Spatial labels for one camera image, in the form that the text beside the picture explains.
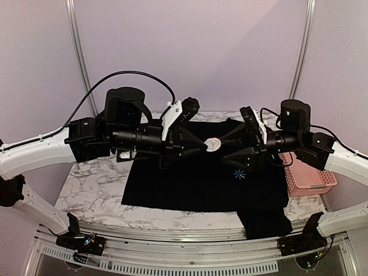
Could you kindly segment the round orange white brooch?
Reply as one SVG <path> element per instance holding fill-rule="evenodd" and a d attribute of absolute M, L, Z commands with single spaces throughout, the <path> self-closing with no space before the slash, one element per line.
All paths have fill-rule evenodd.
<path fill-rule="evenodd" d="M 222 146 L 222 142 L 219 138 L 212 137 L 208 138 L 204 141 L 204 144 L 207 146 L 207 152 L 215 152 L 219 150 Z"/>

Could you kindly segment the black t-shirt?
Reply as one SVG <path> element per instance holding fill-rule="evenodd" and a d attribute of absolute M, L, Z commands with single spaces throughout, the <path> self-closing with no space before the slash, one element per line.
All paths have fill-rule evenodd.
<path fill-rule="evenodd" d="M 286 236 L 293 230 L 284 214 L 289 202 L 281 159 L 271 156 L 253 172 L 221 162 L 236 147 L 222 146 L 183 158 L 165 169 L 157 155 L 137 154 L 121 203 L 146 208 L 236 212 L 249 239 Z"/>

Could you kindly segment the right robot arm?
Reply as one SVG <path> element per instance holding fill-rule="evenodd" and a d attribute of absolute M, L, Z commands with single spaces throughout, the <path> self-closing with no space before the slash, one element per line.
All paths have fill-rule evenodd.
<path fill-rule="evenodd" d="M 272 131 L 260 113 L 249 106 L 240 109 L 243 123 L 220 137 L 223 145 L 239 150 L 222 158 L 222 163 L 254 171 L 273 155 L 294 152 L 296 159 L 320 171 L 327 170 L 367 185 L 367 155 L 348 148 L 327 128 L 311 132 L 311 107 L 296 99 L 281 102 Z"/>

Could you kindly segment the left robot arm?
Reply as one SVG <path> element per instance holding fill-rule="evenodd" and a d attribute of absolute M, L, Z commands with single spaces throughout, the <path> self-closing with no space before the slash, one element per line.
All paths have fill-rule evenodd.
<path fill-rule="evenodd" d="M 72 117 L 59 129 L 29 140 L 1 144 L 1 205 L 18 209 L 62 237 L 74 250 L 86 241 L 78 219 L 59 211 L 25 183 L 28 171 L 54 164 L 82 163 L 124 152 L 157 155 L 161 168 L 206 150 L 204 142 L 185 128 L 199 108 L 192 97 L 173 98 L 158 120 L 134 87 L 110 89 L 104 110 L 96 117 Z"/>

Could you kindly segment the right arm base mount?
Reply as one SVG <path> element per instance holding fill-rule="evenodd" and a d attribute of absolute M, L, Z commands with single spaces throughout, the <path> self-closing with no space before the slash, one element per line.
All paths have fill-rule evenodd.
<path fill-rule="evenodd" d="M 323 247 L 323 251 L 316 258 L 320 259 L 332 247 L 333 239 L 328 246 L 327 238 L 322 236 L 317 230 L 318 221 L 323 212 L 312 214 L 306 222 L 303 230 L 298 235 L 281 237 L 277 241 L 277 247 L 281 251 L 282 256 L 299 254 Z"/>

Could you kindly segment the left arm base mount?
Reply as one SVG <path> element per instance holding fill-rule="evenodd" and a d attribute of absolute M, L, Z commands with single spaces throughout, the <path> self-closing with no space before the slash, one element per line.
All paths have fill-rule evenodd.
<path fill-rule="evenodd" d="M 78 254 L 92 254 L 102 256 L 106 239 L 96 233 L 82 233 L 78 219 L 71 213 L 67 213 L 69 226 L 64 234 L 57 234 L 56 245 L 70 250 L 76 250 Z"/>

